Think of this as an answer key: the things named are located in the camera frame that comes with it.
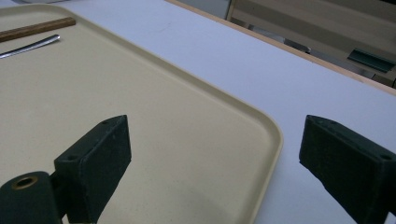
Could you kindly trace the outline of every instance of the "wooden trim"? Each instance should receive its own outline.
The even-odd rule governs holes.
[[[355,79],[355,80],[357,80],[359,82],[362,82],[362,83],[365,83],[367,85],[373,86],[373,87],[375,87],[377,89],[380,89],[381,91],[385,91],[385,92],[387,92],[389,94],[396,95],[396,90],[395,89],[393,89],[391,87],[388,87],[388,86],[385,86],[385,85],[383,85],[381,83],[378,83],[378,82],[376,82],[374,80],[371,80],[370,78],[363,77],[363,76],[358,75],[356,73],[350,72],[350,71],[348,71],[348,70],[346,70],[346,69],[344,69],[342,67],[339,67],[339,66],[337,66],[337,65],[335,65],[333,63],[328,63],[326,61],[323,61],[323,60],[321,60],[319,58],[316,58],[316,57],[314,57],[312,55],[306,54],[306,53],[301,52],[301,51],[299,51],[297,49],[294,49],[292,47],[289,47],[287,45],[279,43],[279,42],[277,42],[277,41],[275,41],[275,40],[273,40],[273,39],[271,39],[269,37],[257,34],[257,33],[253,32],[253,31],[250,31],[250,30],[246,29],[246,28],[243,28],[243,27],[238,26],[236,24],[233,24],[233,23],[231,23],[229,21],[226,21],[226,20],[223,20],[223,19],[218,18],[216,16],[213,16],[213,15],[207,13],[207,12],[204,12],[204,11],[202,11],[200,9],[197,9],[195,7],[192,7],[192,6],[189,6],[187,4],[181,3],[181,2],[179,2],[177,0],[165,0],[165,1],[169,2],[169,3],[172,3],[172,4],[176,5],[176,6],[183,7],[183,8],[185,8],[185,9],[191,11],[191,12],[194,12],[196,14],[204,16],[204,17],[206,17],[206,18],[208,18],[208,19],[210,19],[212,21],[216,21],[218,23],[226,25],[226,26],[228,26],[230,28],[233,28],[233,29],[235,29],[235,30],[237,30],[239,32],[242,32],[242,33],[244,33],[246,35],[250,35],[252,37],[260,39],[261,41],[264,41],[265,43],[271,44],[271,45],[273,45],[273,46],[275,46],[275,47],[277,47],[279,49],[283,49],[283,50],[285,50],[285,51],[287,51],[289,53],[292,53],[294,55],[302,57],[302,58],[308,60],[309,62],[319,64],[321,66],[324,66],[326,68],[329,68],[329,69],[333,70],[334,72],[337,72],[337,73],[342,74],[342,75],[347,76],[347,77],[351,77],[351,78],[353,78],[353,79]]]

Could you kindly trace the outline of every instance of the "white table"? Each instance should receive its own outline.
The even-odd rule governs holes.
[[[0,7],[17,4],[0,0]],[[396,97],[163,0],[56,3],[268,113],[284,146],[256,223],[354,223],[298,154],[307,114],[396,152]]]

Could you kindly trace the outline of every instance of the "brown wooden chopstick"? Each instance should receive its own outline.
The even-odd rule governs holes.
[[[76,24],[76,20],[66,17],[56,21],[46,21],[35,25],[24,26],[21,28],[0,32],[0,43],[8,40],[21,38],[28,35],[36,35],[51,30],[64,28]]]

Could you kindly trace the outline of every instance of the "plastic tray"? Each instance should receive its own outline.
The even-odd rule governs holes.
[[[77,25],[0,44],[61,41],[0,60],[0,184],[126,114],[133,158],[100,223],[252,223],[282,134],[261,111],[66,9],[0,9],[0,28]]]

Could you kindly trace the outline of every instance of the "wooden handle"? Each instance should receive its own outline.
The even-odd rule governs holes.
[[[35,25],[25,26],[13,30],[0,32],[0,43],[8,40],[44,33],[76,24],[76,20],[67,17],[56,21],[46,21]]]

